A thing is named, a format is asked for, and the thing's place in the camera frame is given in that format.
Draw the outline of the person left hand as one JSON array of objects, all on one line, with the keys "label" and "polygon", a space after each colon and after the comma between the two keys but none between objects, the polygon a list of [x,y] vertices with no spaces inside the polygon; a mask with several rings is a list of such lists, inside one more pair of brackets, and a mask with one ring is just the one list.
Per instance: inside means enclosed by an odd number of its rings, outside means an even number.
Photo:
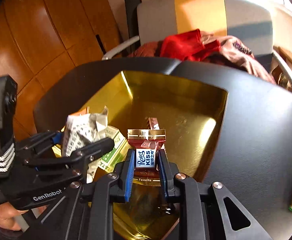
[{"label": "person left hand", "polygon": [[15,209],[10,203],[0,205],[0,227],[12,231],[20,231],[21,226],[16,222],[15,217],[20,216],[26,211]]}]

